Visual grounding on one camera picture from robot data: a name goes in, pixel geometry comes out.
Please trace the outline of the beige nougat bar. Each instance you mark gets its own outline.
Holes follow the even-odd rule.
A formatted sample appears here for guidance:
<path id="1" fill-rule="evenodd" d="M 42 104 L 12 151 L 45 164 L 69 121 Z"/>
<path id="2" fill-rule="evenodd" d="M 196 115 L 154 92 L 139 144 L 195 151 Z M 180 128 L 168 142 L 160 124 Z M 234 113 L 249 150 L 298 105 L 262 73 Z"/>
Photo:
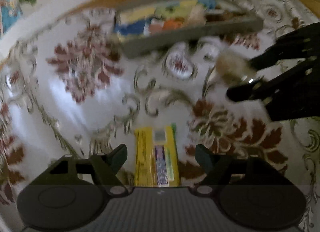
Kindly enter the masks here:
<path id="1" fill-rule="evenodd" d="M 205 23 L 205 9 L 201 4 L 197 4 L 192 8 L 190 15 L 186 21 L 186 25 L 205 25 Z"/>

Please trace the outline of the floral white bedspread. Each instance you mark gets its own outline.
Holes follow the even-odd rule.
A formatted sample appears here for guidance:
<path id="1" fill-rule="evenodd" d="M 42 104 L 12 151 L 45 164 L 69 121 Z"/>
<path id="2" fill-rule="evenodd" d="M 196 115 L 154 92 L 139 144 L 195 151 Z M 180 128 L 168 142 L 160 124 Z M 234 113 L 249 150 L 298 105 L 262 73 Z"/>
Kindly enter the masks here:
<path id="1" fill-rule="evenodd" d="M 215 69 L 250 60 L 319 23 L 300 0 L 230 0 L 264 21 L 251 34 L 204 36 L 127 58 L 117 7 L 67 14 L 16 41 L 1 64 L 1 231 L 319 231 L 319 116 L 274 122 L 261 100 L 233 102 Z M 180 186 L 135 186 L 135 130 L 176 125 Z M 95 185 L 90 157 L 127 146 L 128 195 Z M 258 170 L 212 196 L 198 144 L 259 157 Z"/>

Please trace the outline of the sausage pack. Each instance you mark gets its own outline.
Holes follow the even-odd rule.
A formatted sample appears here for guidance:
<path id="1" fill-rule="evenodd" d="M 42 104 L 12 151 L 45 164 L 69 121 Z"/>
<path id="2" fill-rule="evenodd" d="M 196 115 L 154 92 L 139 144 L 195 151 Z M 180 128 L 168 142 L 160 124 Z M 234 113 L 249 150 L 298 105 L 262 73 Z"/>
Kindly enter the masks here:
<path id="1" fill-rule="evenodd" d="M 148 26 L 148 31 L 150 35 L 160 33 L 163 31 L 164 21 L 153 19 Z"/>

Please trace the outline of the anime girl poster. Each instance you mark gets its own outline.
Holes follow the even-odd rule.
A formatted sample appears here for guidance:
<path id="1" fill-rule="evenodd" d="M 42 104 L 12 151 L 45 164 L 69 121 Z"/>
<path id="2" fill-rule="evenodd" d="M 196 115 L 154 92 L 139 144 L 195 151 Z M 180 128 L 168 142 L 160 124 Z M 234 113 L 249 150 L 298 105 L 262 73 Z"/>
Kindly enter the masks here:
<path id="1" fill-rule="evenodd" d="M 1 37 L 17 22 L 21 15 L 19 0 L 1 0 Z"/>

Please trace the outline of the grey tray with drawing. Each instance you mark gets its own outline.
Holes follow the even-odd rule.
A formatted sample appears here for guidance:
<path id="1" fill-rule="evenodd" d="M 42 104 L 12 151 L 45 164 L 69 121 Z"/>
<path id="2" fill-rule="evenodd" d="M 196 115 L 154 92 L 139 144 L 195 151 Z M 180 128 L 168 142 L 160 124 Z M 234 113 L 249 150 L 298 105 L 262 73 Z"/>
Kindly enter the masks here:
<path id="1" fill-rule="evenodd" d="M 186 25 L 197 4 L 205 9 L 205 25 Z M 150 35 L 148 26 L 153 19 L 182 21 L 183 26 Z M 256 33 L 263 26 L 261 17 L 230 0 L 133 0 L 117 7 L 112 38 L 127 58 L 135 58 L 204 36 Z"/>

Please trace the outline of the yellow snack box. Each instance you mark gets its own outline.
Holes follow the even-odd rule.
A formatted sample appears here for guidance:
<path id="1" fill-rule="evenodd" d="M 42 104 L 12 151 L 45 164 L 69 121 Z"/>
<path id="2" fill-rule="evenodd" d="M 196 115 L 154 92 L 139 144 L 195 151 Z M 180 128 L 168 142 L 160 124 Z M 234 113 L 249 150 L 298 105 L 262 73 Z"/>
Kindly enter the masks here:
<path id="1" fill-rule="evenodd" d="M 175 124 L 135 130 L 135 186 L 180 186 L 175 135 Z"/>

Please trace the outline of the orange tangerine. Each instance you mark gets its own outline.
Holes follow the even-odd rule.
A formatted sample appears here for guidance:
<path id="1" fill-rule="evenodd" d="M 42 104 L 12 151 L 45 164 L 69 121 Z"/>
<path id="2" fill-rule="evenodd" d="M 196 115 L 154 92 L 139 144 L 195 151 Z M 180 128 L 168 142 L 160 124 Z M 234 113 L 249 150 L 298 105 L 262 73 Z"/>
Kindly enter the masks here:
<path id="1" fill-rule="evenodd" d="M 163 24 L 163 31 L 169 31 L 169 30 L 175 30 L 179 29 L 183 26 L 182 21 L 177 21 L 177 20 L 167 20 Z"/>

